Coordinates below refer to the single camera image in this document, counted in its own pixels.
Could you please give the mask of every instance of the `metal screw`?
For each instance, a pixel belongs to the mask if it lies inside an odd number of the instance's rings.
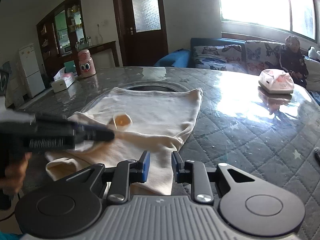
[[[196,196],[196,200],[199,201],[199,202],[207,203],[207,202],[210,202],[212,200],[212,197],[210,195],[207,195],[207,194],[199,194],[199,195]]]
[[[108,199],[112,202],[121,202],[124,200],[124,196],[121,194],[111,194]]]

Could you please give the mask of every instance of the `cartoon face bottle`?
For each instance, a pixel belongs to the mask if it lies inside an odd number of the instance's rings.
[[[88,49],[78,52],[79,66],[84,78],[93,76],[96,73],[94,63]]]

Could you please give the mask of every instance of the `person's hand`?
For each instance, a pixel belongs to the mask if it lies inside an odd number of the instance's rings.
[[[296,79],[298,79],[298,77],[297,77],[297,75],[296,75],[296,73],[295,72],[291,72],[291,76],[293,77],[293,78],[296,78]]]
[[[296,72],[295,74],[296,74],[296,76],[297,76],[298,78],[303,78],[303,76],[302,76],[302,74],[301,74],[301,73]]]
[[[0,189],[4,194],[15,195],[22,188],[30,158],[31,153],[26,153],[22,160],[11,163],[5,168],[5,178],[0,179]]]

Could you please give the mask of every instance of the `girl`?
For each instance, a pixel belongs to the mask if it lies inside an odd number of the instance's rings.
[[[280,66],[290,74],[295,84],[307,87],[306,78],[309,73],[297,37],[289,36],[285,39],[285,45],[281,49]]]

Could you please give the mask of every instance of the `white refrigerator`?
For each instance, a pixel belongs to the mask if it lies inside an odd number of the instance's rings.
[[[33,44],[21,48],[19,56],[22,66],[21,77],[28,91],[28,96],[33,98],[45,89]]]

